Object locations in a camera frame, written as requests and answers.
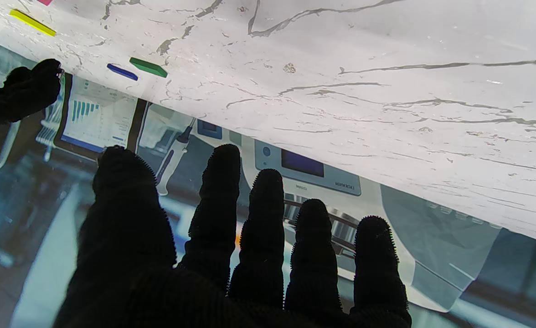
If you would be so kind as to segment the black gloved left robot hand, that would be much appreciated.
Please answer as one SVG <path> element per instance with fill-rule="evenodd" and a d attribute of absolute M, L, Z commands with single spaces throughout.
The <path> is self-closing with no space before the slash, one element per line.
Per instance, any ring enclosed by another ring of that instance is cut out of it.
<path fill-rule="evenodd" d="M 241 157 L 217 147 L 202 174 L 201 201 L 185 254 L 160 206 L 155 175 L 124 147 L 109 147 L 93 179 L 95 202 L 78 237 L 76 269 L 55 328 L 409 328 L 405 285 L 386 220 L 366 216 L 356 233 L 354 306 L 343 312 L 332 224 L 322 201 L 300 208 L 284 287 L 281 174 L 259 172 L 249 195 L 239 264 Z"/>

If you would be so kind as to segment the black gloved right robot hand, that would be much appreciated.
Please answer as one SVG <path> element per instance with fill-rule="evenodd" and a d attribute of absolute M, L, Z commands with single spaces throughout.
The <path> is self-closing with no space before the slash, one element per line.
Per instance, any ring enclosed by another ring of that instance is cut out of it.
<path fill-rule="evenodd" d="M 61 73 L 61 62 L 53 58 L 32 69 L 13 69 L 0 87 L 0 125 L 15 123 L 51 106 L 61 90 Z"/>

